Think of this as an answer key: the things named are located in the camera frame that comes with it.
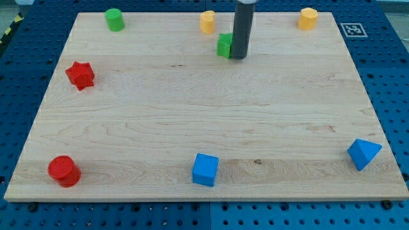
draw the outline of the wooden surface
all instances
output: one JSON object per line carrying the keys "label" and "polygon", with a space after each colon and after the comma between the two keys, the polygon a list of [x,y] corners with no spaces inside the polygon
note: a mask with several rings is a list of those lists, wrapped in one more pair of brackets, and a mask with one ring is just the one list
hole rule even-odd
{"label": "wooden surface", "polygon": [[[198,13],[80,13],[8,186],[8,201],[368,201],[407,199],[332,14],[312,31],[298,13],[256,13],[249,55],[216,56]],[[79,92],[64,70],[91,62]],[[356,139],[383,145],[358,172]],[[213,188],[192,183],[196,153],[220,158]],[[70,155],[82,178],[61,188],[48,163]]]}

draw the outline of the blue block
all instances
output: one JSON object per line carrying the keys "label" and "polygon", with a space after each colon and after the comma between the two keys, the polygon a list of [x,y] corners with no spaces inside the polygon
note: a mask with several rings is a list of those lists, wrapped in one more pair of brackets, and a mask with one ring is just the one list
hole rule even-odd
{"label": "blue block", "polygon": [[348,153],[350,154],[358,171],[361,171],[372,161],[372,159],[381,149],[382,145],[380,144],[356,139],[348,149]]}
{"label": "blue block", "polygon": [[198,153],[192,170],[193,183],[213,187],[218,164],[219,159],[217,157]]}

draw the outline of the red star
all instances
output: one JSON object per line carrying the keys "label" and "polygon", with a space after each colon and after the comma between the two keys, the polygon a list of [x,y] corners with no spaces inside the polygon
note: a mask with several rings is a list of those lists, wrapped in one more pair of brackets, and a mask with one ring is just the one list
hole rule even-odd
{"label": "red star", "polygon": [[71,84],[77,86],[79,91],[85,87],[94,86],[93,79],[95,75],[89,63],[78,63],[74,61],[72,67],[65,70],[65,73],[68,79],[70,79]]}

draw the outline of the green block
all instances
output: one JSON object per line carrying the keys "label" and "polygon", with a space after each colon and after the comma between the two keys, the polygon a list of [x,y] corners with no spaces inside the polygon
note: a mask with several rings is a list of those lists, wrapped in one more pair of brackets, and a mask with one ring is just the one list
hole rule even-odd
{"label": "green block", "polygon": [[219,41],[217,42],[217,55],[230,59],[230,48],[233,39],[233,34],[219,34]]}
{"label": "green block", "polygon": [[122,19],[122,12],[119,9],[109,9],[105,11],[105,18],[107,19],[108,28],[111,31],[120,31],[125,27]]}

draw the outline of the green cylinder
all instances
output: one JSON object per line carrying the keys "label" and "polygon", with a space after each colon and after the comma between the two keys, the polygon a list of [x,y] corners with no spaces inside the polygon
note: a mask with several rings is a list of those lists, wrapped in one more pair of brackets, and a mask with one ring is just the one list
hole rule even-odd
{"label": "green cylinder", "polygon": [[122,19],[122,12],[119,9],[109,9],[105,11],[105,18],[107,19],[108,28],[111,31],[120,31],[125,27]]}

